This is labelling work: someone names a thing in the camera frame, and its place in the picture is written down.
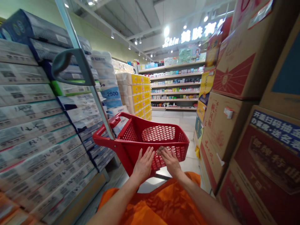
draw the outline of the floor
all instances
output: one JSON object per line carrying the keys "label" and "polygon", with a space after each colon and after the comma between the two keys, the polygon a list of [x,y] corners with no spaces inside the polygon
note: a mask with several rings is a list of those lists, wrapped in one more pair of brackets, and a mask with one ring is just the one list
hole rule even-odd
{"label": "floor", "polygon": [[[152,121],[157,123],[170,123],[179,125],[188,137],[190,144],[187,150],[186,159],[180,162],[181,169],[185,171],[192,171],[197,174],[201,174],[200,167],[198,164],[198,158],[195,155],[195,142],[193,140],[194,128],[196,123],[196,112],[178,112],[178,111],[152,111]],[[166,167],[161,168],[158,174],[171,177]],[[76,222],[76,224],[86,224],[87,221],[97,211],[97,207],[101,200],[102,194],[110,188],[120,188],[128,180],[129,176],[121,165],[118,169],[108,172],[111,177],[102,190],[98,193],[92,203],[88,206],[86,211]],[[149,193],[162,185],[165,180],[159,178],[149,178],[139,188],[138,193]]]}

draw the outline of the shelf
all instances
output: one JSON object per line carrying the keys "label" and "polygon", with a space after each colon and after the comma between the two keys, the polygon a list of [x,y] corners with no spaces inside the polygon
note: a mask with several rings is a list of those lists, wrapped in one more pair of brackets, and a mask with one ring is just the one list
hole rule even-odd
{"label": "shelf", "polygon": [[189,76],[201,75],[201,74],[203,74],[203,72],[176,74],[176,75],[171,75],[171,76],[154,77],[154,78],[150,78],[150,80],[160,80],[160,79],[167,79],[167,78],[174,78],[174,77],[189,77]]}
{"label": "shelf", "polygon": [[179,107],[151,107],[152,109],[166,109],[166,110],[197,110],[197,108],[179,108]]}
{"label": "shelf", "polygon": [[200,93],[200,91],[182,91],[182,92],[160,92],[160,93],[151,93],[151,95],[165,95],[165,94],[197,94]]}
{"label": "shelf", "polygon": [[187,63],[187,64],[177,64],[177,65],[172,65],[172,66],[154,67],[154,68],[150,68],[150,69],[141,70],[138,73],[147,73],[147,72],[154,72],[154,71],[166,70],[166,69],[172,69],[172,68],[195,66],[195,65],[202,64],[202,63],[205,63],[205,60],[204,61],[191,62],[191,63]]}
{"label": "shelf", "polygon": [[173,87],[173,86],[189,86],[189,85],[200,85],[201,83],[176,83],[176,84],[165,84],[165,85],[153,85],[151,88],[163,88],[163,87]]}
{"label": "shelf", "polygon": [[194,102],[198,101],[197,98],[176,98],[176,99],[151,99],[152,102]]}

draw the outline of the telescoping handle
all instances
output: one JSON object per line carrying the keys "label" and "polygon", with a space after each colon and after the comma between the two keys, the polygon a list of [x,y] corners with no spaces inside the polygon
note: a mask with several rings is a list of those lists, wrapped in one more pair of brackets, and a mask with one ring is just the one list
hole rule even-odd
{"label": "telescoping handle", "polygon": [[[77,34],[75,32],[75,29],[73,27],[71,18],[70,18],[69,13],[68,13],[68,10],[64,5],[63,0],[55,0],[55,2],[56,2],[56,5],[58,7],[58,10],[60,12],[60,15],[62,16],[62,20],[63,20],[63,22],[64,22],[64,24],[67,28],[68,34],[70,36],[70,39],[72,41],[72,44],[73,44],[74,48],[67,49],[67,50],[59,53],[55,57],[55,59],[53,61],[53,64],[52,64],[52,71],[51,71],[52,75],[54,76],[54,78],[57,81],[62,82],[62,83],[81,85],[81,86],[89,86],[89,88],[90,88],[90,90],[93,94],[93,97],[95,99],[95,103],[96,103],[96,105],[98,107],[98,110],[100,112],[100,115],[103,119],[103,123],[104,123],[105,128],[108,132],[108,135],[109,135],[110,139],[114,140],[115,136],[114,136],[114,134],[113,134],[113,132],[112,132],[110,126],[109,126],[108,120],[106,118],[105,111],[103,109],[101,100],[98,96],[98,93],[97,93],[97,90],[96,90],[96,87],[95,87],[95,85],[96,85],[95,80],[93,78],[93,75],[92,75],[90,66],[88,64],[88,61],[85,57],[84,51],[80,46]],[[72,56],[74,56],[77,60],[80,71],[81,71],[81,73],[83,75],[83,78],[85,80],[84,83],[76,83],[76,82],[72,82],[72,81],[67,81],[67,80],[61,79],[58,76],[60,72],[62,72],[63,70],[65,70],[68,67]]]}

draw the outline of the illuminated sign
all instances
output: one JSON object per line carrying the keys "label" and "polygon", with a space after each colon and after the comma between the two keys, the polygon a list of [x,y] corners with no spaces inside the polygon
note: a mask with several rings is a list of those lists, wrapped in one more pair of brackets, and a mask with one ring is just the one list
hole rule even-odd
{"label": "illuminated sign", "polygon": [[[222,25],[222,23],[224,23],[225,20],[220,19],[217,28],[219,28],[219,26]],[[194,28],[193,32],[192,32],[192,40],[197,40],[198,38],[201,38],[203,35],[205,37],[207,37],[210,33],[213,34],[216,28],[216,22],[214,23],[208,23],[204,28],[204,32],[203,32],[203,28],[202,27],[198,27],[198,28]],[[181,42],[180,43],[184,43],[184,42],[189,42],[191,40],[191,31],[190,30],[186,30],[183,31],[181,34]],[[179,38],[169,38],[166,37],[165,38],[165,43],[163,44],[163,48],[168,47],[168,46],[173,46],[178,44],[179,42]]]}

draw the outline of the hand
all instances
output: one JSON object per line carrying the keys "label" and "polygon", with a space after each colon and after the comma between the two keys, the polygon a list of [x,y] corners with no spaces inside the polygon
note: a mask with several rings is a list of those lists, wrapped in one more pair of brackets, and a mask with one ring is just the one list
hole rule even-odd
{"label": "hand", "polygon": [[179,177],[182,174],[184,174],[184,172],[182,172],[182,170],[181,170],[179,161],[178,161],[173,149],[171,149],[171,152],[172,153],[170,153],[168,149],[163,148],[161,150],[161,156],[162,156],[162,159],[164,160],[164,162],[167,166],[167,170],[169,171],[171,176],[173,178],[175,178],[176,180],[178,180]]}
{"label": "hand", "polygon": [[138,186],[140,186],[149,178],[151,172],[151,164],[155,154],[155,152],[153,151],[153,147],[148,147],[142,158],[142,151],[143,149],[141,148],[137,162],[133,169],[133,173],[130,177]]}

